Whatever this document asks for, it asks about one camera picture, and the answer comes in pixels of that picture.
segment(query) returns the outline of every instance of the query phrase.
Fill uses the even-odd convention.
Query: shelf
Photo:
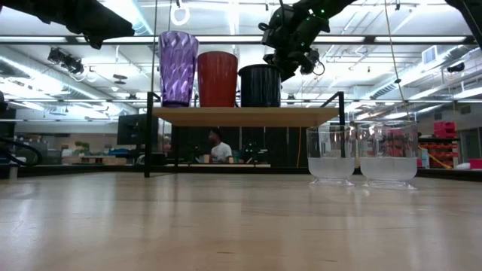
[[[153,108],[175,126],[311,127],[338,116],[338,108]]]
[[[452,143],[458,142],[460,139],[421,139],[419,138],[419,143]]]

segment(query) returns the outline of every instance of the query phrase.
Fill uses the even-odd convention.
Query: glass of water
[[[307,129],[307,153],[312,184],[353,185],[348,177],[355,170],[356,129],[351,126],[320,126]]]
[[[407,181],[415,177],[418,130],[413,121],[386,121],[358,126],[361,172],[367,186],[416,189]]]

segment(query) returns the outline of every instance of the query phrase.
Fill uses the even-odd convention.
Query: water
[[[360,166],[369,180],[409,181],[416,174],[416,157],[362,157]]]
[[[346,179],[355,170],[355,158],[308,158],[308,168],[317,178]]]

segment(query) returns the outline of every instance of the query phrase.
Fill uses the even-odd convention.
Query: black cup
[[[281,71],[274,65],[249,65],[239,70],[241,107],[281,106]]]

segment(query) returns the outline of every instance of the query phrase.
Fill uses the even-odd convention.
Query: red cup
[[[231,53],[208,52],[197,57],[201,107],[234,107],[238,59]]]

